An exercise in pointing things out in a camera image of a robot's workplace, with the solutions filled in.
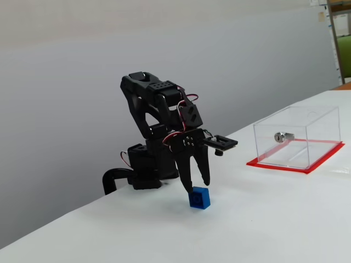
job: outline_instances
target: red wire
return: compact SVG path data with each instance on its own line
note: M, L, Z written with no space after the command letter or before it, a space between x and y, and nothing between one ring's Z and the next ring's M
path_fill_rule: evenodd
M126 162L126 160L124 160L124 158L123 158L123 153L125 153L125 154L127 154L126 152L121 152L121 159L122 159L122 161L123 161L123 163L125 163L126 165L128 165L130 168L131 168L131 165L130 164L128 164L127 162Z

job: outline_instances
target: robotic arm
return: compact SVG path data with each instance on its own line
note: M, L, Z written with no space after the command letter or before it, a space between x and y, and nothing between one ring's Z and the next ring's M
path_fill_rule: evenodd
M195 94L170 81L160 81L147 72L124 76L121 89L128 101L129 110L146 139L145 145L128 149L133 170L112 169L105 173L105 194L116 190L115 179L127 178L138 189L159 188L160 180L174 179L178 175L188 193L193 191L190 174L190 157L194 156L205 185L210 184L208 146L216 149L216 155L237 145L237 141L200 129L203 124L193 101ZM158 124L148 125L145 114L151 114Z

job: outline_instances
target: white wall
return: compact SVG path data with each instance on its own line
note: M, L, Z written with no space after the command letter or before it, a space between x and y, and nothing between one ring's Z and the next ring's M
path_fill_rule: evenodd
M232 1L201 1L207 9L147 1L156 19L139 1L106 0L114 8L89 22L92 0L41 1L40 14L36 2L0 8L13 22L0 23L0 247L101 197L104 172L123 167L118 153L143 142L123 75L149 71L198 93L204 127L223 135L338 83L321 9L293 9L298 2L276 0L270 13L260 4L269 1L257 1L244 15L247 5Z

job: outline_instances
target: red base plate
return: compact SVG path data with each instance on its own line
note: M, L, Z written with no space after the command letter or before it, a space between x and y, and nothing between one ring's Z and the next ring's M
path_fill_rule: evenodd
M316 168L318 168L321 164L323 164L326 160L328 160L330 157L332 157L337 151L339 151L345 144L340 142L337 146L335 146L333 149L331 149L326 155L324 155L322 158L320 158L317 162L315 162L310 168L308 169L296 169L296 168L289 168L289 167L280 167L280 166L274 166L274 165L267 165L267 164L259 164L258 163L258 158L255 158L254 160L250 161L247 163L249 166L254 166L254 167L260 167L260 168L266 168L266 169L274 169L274 170L283 170L283 171L297 171L299 173L305 173L309 174L311 171L314 171ZM271 154L274 152L277 152L280 150L282 147L286 145L278 146L277 149L271 150Z

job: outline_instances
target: blue block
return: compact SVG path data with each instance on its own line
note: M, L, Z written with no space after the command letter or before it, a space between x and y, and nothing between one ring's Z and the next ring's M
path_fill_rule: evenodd
M193 192L189 194L190 207L206 209L211 205L210 194L207 188L193 187Z

